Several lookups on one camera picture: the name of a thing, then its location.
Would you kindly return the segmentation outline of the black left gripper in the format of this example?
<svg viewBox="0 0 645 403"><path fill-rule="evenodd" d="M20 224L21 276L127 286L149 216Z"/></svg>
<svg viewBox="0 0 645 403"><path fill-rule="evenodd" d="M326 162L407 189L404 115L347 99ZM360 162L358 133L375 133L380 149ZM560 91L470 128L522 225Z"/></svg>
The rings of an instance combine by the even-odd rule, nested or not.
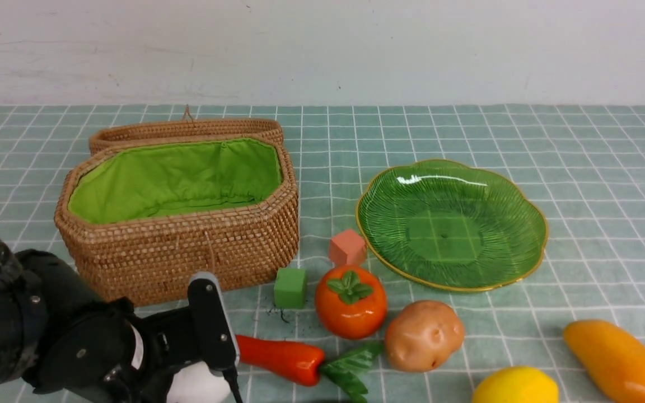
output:
<svg viewBox="0 0 645 403"><path fill-rule="evenodd" d="M117 300L44 337L26 382L92 402L164 402L172 378L204 359L188 308L141 318Z"/></svg>

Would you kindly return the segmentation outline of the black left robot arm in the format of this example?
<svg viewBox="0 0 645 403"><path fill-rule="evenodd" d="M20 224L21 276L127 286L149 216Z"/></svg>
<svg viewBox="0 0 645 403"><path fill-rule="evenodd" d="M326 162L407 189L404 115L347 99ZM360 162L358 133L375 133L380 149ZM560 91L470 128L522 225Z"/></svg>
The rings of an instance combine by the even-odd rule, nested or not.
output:
<svg viewBox="0 0 645 403"><path fill-rule="evenodd" d="M20 279L0 271L0 385L21 378L36 395L164 402L174 374L203 359L189 309L140 318L129 299L105 301L49 252L16 257Z"/></svg>

